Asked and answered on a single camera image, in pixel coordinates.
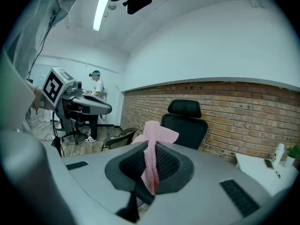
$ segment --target small white table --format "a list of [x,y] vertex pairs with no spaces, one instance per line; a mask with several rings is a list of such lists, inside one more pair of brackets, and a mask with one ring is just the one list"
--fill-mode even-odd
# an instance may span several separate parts
[[271,196],[291,187],[298,175],[298,170],[294,166],[285,168],[282,164],[279,164],[275,168],[280,174],[279,179],[274,170],[267,168],[264,158],[239,153],[236,153],[235,156],[238,160],[237,166],[239,169],[260,183]]

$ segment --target gray chair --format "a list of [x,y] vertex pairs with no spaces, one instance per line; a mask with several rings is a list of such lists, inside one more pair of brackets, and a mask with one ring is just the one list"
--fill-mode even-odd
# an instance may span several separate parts
[[64,142],[64,138],[65,137],[69,137],[69,136],[73,135],[74,140],[75,140],[75,144],[77,145],[78,144],[78,140],[77,140],[77,138],[76,138],[75,135],[86,136],[86,134],[81,133],[80,130],[79,130],[79,128],[81,128],[81,127],[83,127],[85,125],[85,121],[80,121],[79,118],[77,118],[77,119],[70,118],[69,120],[70,120],[70,123],[71,123],[72,131],[70,131],[70,132],[66,131],[66,135],[64,135],[64,136],[61,137],[61,141]]
[[127,128],[123,132],[121,132],[118,137],[110,136],[106,138],[103,141],[103,146],[101,151],[103,151],[104,148],[115,149],[115,148],[129,145],[136,131],[137,128],[135,127]]

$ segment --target ceiling light fixture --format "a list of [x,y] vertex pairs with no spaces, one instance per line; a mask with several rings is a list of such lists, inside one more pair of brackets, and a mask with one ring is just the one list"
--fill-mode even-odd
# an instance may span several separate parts
[[102,18],[103,18],[107,3],[108,3],[108,0],[99,0],[99,2],[98,2],[96,14],[95,14],[94,26],[93,26],[93,30],[95,30],[95,31],[100,30],[100,25],[102,22]]

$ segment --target pink towel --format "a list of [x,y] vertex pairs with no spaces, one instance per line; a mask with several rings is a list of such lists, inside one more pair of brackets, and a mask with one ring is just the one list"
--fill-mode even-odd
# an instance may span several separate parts
[[142,174],[142,180],[152,195],[155,195],[155,187],[159,183],[158,171],[156,168],[156,142],[173,143],[177,140],[179,133],[168,128],[161,127],[157,121],[145,123],[144,133],[138,135],[132,143],[148,141],[148,148],[145,149],[146,169]]

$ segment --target potted plant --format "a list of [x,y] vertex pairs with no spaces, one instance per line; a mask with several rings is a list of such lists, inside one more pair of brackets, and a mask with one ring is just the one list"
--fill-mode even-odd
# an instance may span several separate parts
[[288,148],[287,158],[285,161],[285,167],[290,168],[295,161],[295,158],[300,156],[300,148],[298,145]]

